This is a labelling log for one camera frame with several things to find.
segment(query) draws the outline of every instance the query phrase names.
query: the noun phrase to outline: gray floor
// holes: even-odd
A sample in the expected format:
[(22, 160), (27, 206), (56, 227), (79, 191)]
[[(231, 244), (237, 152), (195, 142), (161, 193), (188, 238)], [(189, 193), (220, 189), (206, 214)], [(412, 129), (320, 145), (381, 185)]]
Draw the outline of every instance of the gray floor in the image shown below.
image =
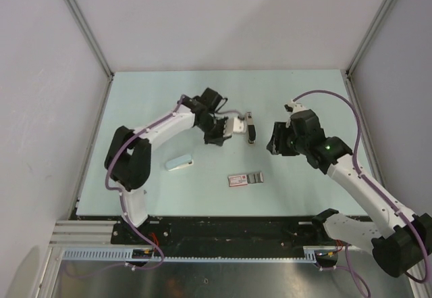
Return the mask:
[[(352, 253), (372, 297), (413, 297), (405, 276), (391, 278), (365, 253)], [(63, 262), (72, 274), (88, 274), (112, 262)], [(346, 265), (341, 256), (340, 265)], [(319, 272), (312, 264), (166, 263), (153, 271), (117, 267), (84, 280), (62, 274), (56, 298), (351, 298), (361, 297), (349, 273)]]

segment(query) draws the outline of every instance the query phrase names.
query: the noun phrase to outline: light blue table surface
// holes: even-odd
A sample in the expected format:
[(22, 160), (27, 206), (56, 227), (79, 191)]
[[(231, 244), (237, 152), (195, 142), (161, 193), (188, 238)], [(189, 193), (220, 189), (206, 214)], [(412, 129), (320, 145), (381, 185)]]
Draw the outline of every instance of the light blue table surface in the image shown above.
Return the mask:
[[(117, 192), (105, 189), (103, 162), (115, 130), (149, 124), (172, 110), (181, 94), (200, 95), (206, 87), (229, 98), (224, 109), (251, 111), (256, 144), (236, 134), (223, 147), (205, 145), (198, 128), (186, 130), (152, 154), (151, 175), (143, 188), (150, 215), (295, 216), (327, 208), (363, 215), (345, 190), (312, 169), (305, 157), (272, 156), (265, 149), (275, 121), (286, 121), (284, 104), (309, 90), (326, 89), (347, 97), (339, 70), (249, 70), (197, 72), (119, 72), (109, 94), (86, 173), (77, 214), (120, 215)], [(353, 146), (356, 125), (350, 109), (335, 97), (309, 95), (327, 136)], [(168, 172), (166, 161), (190, 153), (194, 165)], [(363, 146), (359, 160), (369, 169)], [(262, 171), (264, 183), (229, 188), (227, 176)]]

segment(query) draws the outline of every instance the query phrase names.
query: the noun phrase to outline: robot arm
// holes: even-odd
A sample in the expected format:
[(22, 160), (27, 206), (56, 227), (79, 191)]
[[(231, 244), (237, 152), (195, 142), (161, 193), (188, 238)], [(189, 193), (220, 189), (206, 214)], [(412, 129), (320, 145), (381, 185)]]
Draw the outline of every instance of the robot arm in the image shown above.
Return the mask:
[[(122, 126), (115, 131), (105, 159), (105, 168), (121, 189), (123, 210), (135, 227), (140, 226), (148, 217), (144, 191), (139, 188), (150, 176), (154, 150), (176, 134), (194, 126), (204, 132), (206, 144), (218, 146), (222, 146), (234, 133), (246, 132), (244, 120), (215, 116), (222, 99), (219, 93), (207, 88), (201, 96), (183, 96), (173, 111), (147, 126), (135, 129)], [(113, 164), (114, 157), (132, 138), (133, 141)]]
[[(337, 137), (326, 137), (317, 115), (303, 105), (285, 106), (291, 113), (288, 122), (275, 122), (267, 149), (273, 155), (305, 155), (307, 162), (340, 184), (366, 211), (373, 222), (359, 222), (328, 209), (313, 219), (313, 224), (331, 239), (351, 243), (372, 254), (380, 267), (391, 276), (399, 276), (423, 259), (419, 244), (400, 214), (406, 216), (432, 252), (432, 218), (418, 217), (411, 209), (390, 195), (360, 166), (354, 167), (353, 152)], [(394, 211), (365, 179), (398, 207)]]

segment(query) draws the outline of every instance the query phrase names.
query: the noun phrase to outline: table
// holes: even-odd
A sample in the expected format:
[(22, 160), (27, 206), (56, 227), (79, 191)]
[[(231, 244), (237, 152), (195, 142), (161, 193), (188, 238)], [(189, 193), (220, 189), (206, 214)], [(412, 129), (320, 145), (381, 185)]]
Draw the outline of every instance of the table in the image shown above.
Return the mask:
[[(364, 210), (338, 184), (312, 169), (304, 157), (272, 156), (265, 149), (275, 121), (286, 121), (284, 104), (313, 89), (347, 97), (339, 70), (248, 70), (193, 72), (118, 72), (113, 79), (103, 119), (77, 210), (79, 216), (121, 214), (117, 192), (105, 189), (103, 162), (119, 126), (144, 126), (173, 109), (181, 94), (200, 95), (206, 87), (229, 98), (224, 109), (251, 111), (256, 144), (234, 135), (223, 147), (205, 145), (198, 128), (186, 130), (153, 153), (151, 175), (143, 188), (155, 216), (297, 216), (327, 208), (344, 214)], [(313, 109), (327, 136), (353, 146), (354, 117), (349, 108), (329, 95), (301, 101)], [(190, 153), (194, 165), (168, 172), (166, 161)], [(363, 146), (359, 160), (370, 170)], [(262, 171), (264, 183), (229, 188), (227, 176)]]

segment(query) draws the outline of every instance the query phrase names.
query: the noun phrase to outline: wall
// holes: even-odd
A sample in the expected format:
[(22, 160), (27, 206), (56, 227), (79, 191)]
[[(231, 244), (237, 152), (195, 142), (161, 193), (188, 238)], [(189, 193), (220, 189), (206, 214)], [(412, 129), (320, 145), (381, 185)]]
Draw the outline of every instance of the wall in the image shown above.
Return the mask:
[(113, 71), (346, 68), (383, 0), (78, 0)]
[(354, 72), (388, 189), (432, 214), (432, 0), (398, 0)]
[(107, 77), (63, 0), (0, 0), (0, 18), (0, 297), (26, 297), (70, 204)]

